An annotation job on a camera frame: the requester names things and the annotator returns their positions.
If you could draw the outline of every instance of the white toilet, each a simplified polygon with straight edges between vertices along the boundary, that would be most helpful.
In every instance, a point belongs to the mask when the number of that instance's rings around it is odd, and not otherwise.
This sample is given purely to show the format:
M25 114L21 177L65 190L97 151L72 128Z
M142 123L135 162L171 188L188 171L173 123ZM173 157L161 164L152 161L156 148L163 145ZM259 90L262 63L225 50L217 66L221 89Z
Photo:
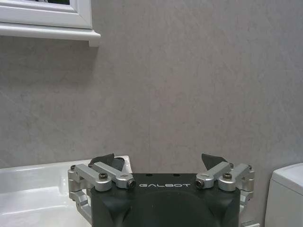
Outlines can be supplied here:
M265 227L303 227L303 163L273 172Z

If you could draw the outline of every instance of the bolt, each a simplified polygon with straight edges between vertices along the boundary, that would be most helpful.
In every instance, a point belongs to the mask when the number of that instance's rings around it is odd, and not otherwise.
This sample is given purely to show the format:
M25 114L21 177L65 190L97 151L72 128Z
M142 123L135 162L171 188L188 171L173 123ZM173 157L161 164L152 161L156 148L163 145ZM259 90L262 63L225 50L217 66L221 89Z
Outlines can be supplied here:
M196 180L196 187L197 189L202 189L204 187L204 181Z
M225 173L222 175L224 179L226 180L231 180L232 179L232 175L230 173Z
M136 186L136 181L135 180L130 180L127 183L127 188L134 188Z
M99 179L100 179L100 180L107 179L107 173L99 174Z

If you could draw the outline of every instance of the white sink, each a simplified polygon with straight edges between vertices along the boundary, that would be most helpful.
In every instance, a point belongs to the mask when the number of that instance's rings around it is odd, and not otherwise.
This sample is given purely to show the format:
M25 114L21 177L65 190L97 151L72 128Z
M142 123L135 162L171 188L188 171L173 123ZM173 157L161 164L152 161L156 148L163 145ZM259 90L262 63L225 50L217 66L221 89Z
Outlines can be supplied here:
M0 169L1 227L90 227L68 197L67 170L90 160Z

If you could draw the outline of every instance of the silver metal bracket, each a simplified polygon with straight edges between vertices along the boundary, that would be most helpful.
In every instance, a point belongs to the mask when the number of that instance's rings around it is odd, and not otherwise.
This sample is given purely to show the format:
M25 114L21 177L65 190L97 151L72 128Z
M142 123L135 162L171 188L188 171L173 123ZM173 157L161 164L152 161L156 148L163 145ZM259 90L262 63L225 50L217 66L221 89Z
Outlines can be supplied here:
M248 201L254 194L255 171L251 166L239 164L233 168L233 164L221 162L210 170L196 175L198 189L212 188L218 180L218 186L226 192L240 189L240 212L244 210Z
M103 162L96 162L93 164L92 169L99 173L106 173L108 177L116 183L118 188L133 188L136 185L133 175L122 173L121 171L104 164Z
M99 192L112 188L112 181L118 188L130 189L135 187L132 174L123 173L102 162L94 163L91 168L79 164L68 170L69 198L76 202L78 212L91 224L91 207L87 195L90 196L92 187Z
M237 181L241 180L245 175L250 172L249 166L240 164L235 167L230 173L222 175L218 179L218 186L221 190L232 192L236 190Z
M231 170L228 162L221 162L205 173L196 175L196 186L198 189L212 188L214 181L217 180L222 174Z

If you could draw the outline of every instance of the gray wall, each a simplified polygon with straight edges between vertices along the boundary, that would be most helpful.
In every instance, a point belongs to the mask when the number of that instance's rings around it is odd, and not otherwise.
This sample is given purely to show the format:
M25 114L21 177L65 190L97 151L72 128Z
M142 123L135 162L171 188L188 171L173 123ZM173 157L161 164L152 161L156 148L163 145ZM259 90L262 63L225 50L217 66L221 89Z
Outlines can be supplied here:
M257 171L303 162L301 0L93 0L102 44L0 37L0 166L114 152L197 172L202 152Z

